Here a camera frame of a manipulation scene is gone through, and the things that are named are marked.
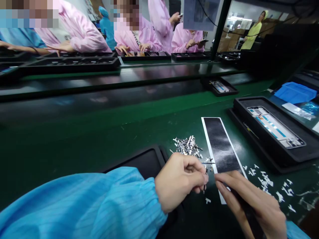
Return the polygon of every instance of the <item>blue sleeve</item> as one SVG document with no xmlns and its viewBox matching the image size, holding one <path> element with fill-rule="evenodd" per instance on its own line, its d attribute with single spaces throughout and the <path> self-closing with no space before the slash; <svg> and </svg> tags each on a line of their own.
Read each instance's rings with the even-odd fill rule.
<svg viewBox="0 0 319 239">
<path fill-rule="evenodd" d="M 155 238 L 167 216 L 136 168 L 48 182 L 0 213 L 0 238 Z"/>
<path fill-rule="evenodd" d="M 35 48 L 45 48 L 47 47 L 39 35 L 30 28 L 24 28 L 26 35 L 30 38 L 30 41 L 33 43 Z"/>
<path fill-rule="evenodd" d="M 311 239 L 292 221 L 286 221 L 288 239 Z"/>
</svg>

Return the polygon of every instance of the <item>black metal pole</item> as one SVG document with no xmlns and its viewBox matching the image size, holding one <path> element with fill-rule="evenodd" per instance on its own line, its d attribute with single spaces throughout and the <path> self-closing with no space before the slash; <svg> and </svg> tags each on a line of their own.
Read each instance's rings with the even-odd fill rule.
<svg viewBox="0 0 319 239">
<path fill-rule="evenodd" d="M 217 49 L 218 49 L 219 42 L 220 42 L 220 38 L 222 37 L 225 21 L 226 21 L 227 16 L 228 16 L 228 11 L 229 11 L 229 7 L 230 7 L 231 2 L 232 2 L 232 0 L 224 0 L 224 2 L 223 2 L 222 11 L 220 13 L 218 27 L 217 27 L 216 34 L 215 34 L 215 40 L 214 40 L 214 43 L 212 46 L 212 51 L 211 51 L 211 56 L 210 56 L 211 61 L 215 60 Z"/>
</svg>

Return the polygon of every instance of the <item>worker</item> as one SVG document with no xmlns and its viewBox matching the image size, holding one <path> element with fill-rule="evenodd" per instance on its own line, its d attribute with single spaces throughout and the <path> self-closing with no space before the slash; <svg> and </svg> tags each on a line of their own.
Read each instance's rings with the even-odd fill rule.
<svg viewBox="0 0 319 239">
<path fill-rule="evenodd" d="M 174 153 L 155 178 L 146 180 L 132 167 L 58 178 L 0 213 L 0 238 L 155 238 L 167 214 L 191 191 L 204 189 L 209 179 L 205 173 L 196 157 Z M 266 238 L 310 239 L 286 222 L 274 197 L 238 171 L 215 174 L 215 182 L 246 238 L 254 238 L 252 230 L 224 183 L 253 207 Z"/>
<path fill-rule="evenodd" d="M 257 37 L 257 35 L 260 32 L 260 29 L 262 27 L 262 20 L 265 20 L 268 16 L 268 11 L 262 11 L 262 13 L 260 14 L 258 21 L 252 26 L 252 28 L 250 28 L 248 35 L 244 38 L 244 44 L 241 48 L 242 49 L 247 49 L 250 50 L 255 42 L 255 39 Z"/>
<path fill-rule="evenodd" d="M 163 50 L 172 53 L 173 27 L 180 21 L 179 12 L 169 16 L 165 0 L 148 0 L 151 23 L 154 26 L 155 33 Z"/>
<path fill-rule="evenodd" d="M 34 8 L 37 0 L 30 0 Z M 47 0 L 46 9 L 58 10 L 58 26 L 35 28 L 47 50 L 59 52 L 112 52 L 94 24 L 71 3 L 65 0 Z"/>
<path fill-rule="evenodd" d="M 182 52 L 203 52 L 204 44 L 200 43 L 203 39 L 203 31 L 183 29 L 184 23 L 176 26 L 172 40 L 173 53 Z"/>
<path fill-rule="evenodd" d="M 104 7 L 99 7 L 100 15 L 102 19 L 100 20 L 101 32 L 106 35 L 106 43 L 112 51 L 116 47 L 116 41 L 114 40 L 114 23 L 109 19 L 109 13 Z"/>
<path fill-rule="evenodd" d="M 120 18 L 117 18 L 114 39 L 117 42 L 117 52 L 128 54 L 129 51 L 162 51 L 151 23 L 139 14 L 136 1 L 124 0 L 117 5 Z"/>
<path fill-rule="evenodd" d="M 0 46 L 33 54 L 47 53 L 46 45 L 31 28 L 0 28 Z"/>
</svg>

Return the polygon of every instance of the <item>clear plastic bag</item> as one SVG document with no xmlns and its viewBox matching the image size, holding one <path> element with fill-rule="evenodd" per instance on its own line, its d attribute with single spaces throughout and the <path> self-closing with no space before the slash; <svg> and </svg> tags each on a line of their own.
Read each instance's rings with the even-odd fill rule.
<svg viewBox="0 0 319 239">
<path fill-rule="evenodd" d="M 291 104 L 291 103 L 285 103 L 282 105 L 284 108 L 289 110 L 290 112 L 293 112 L 296 115 L 299 115 L 300 117 L 303 117 L 305 119 L 311 120 L 316 118 L 312 113 L 306 112 L 303 109 Z"/>
</svg>

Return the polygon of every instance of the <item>black adhesive sheet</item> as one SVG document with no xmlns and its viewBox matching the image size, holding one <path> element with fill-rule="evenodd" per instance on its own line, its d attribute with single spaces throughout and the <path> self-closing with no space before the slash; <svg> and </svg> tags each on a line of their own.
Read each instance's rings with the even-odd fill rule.
<svg viewBox="0 0 319 239">
<path fill-rule="evenodd" d="M 215 162 L 213 164 L 214 173 L 237 170 L 247 178 L 221 118 L 202 117 L 202 122 L 209 154 Z M 226 204 L 221 194 L 220 200 L 222 204 Z"/>
</svg>

